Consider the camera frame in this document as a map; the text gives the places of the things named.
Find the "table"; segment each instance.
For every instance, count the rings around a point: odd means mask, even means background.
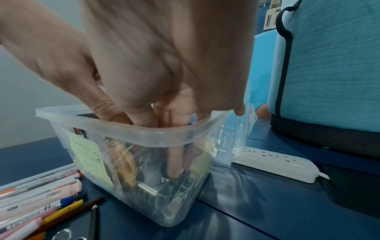
[[[273,132],[268,119],[257,121],[246,146],[380,175],[380,161],[287,138]],[[71,159],[59,140],[51,138],[0,149],[0,163],[0,185],[5,185]],[[100,195],[107,199],[99,208],[100,240],[380,239],[380,219],[333,203],[318,182],[303,183],[238,164],[214,166],[189,215],[173,228],[158,226],[88,180],[83,185],[90,200]],[[66,224],[83,231],[84,217],[88,214]]]

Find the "transparent storage bin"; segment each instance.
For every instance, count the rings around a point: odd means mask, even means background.
[[[245,99],[242,117],[217,111],[209,119],[171,129],[99,120],[85,105],[40,108],[36,115],[50,121],[88,179],[171,227],[186,217],[214,160],[231,163],[244,146],[250,124],[249,96]]]

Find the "scissors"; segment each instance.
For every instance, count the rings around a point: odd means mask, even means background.
[[[63,229],[57,232],[51,240],[75,240],[72,238],[72,233],[70,229]],[[87,238],[81,237],[76,240],[87,240]]]

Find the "light blue shirt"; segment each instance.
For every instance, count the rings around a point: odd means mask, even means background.
[[[270,76],[274,58],[277,31],[272,30],[255,36],[255,44],[248,80],[251,82],[251,99],[255,107],[268,103]]]

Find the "black strap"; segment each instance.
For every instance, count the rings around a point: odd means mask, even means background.
[[[292,50],[292,44],[293,44],[293,34],[291,33],[291,31],[287,30],[284,27],[284,23],[282,22],[282,15],[284,14],[285,11],[291,12],[291,11],[296,10],[300,6],[301,2],[302,0],[298,0],[298,2],[296,2],[293,6],[289,6],[282,9],[276,18],[277,32],[286,41],[284,62],[282,64],[281,79],[280,79],[280,84],[278,87],[276,107],[275,107],[275,113],[277,117],[281,117],[281,113],[280,113],[281,101],[282,101],[282,96],[284,93],[286,74],[288,73],[288,67],[289,67],[290,52]]]

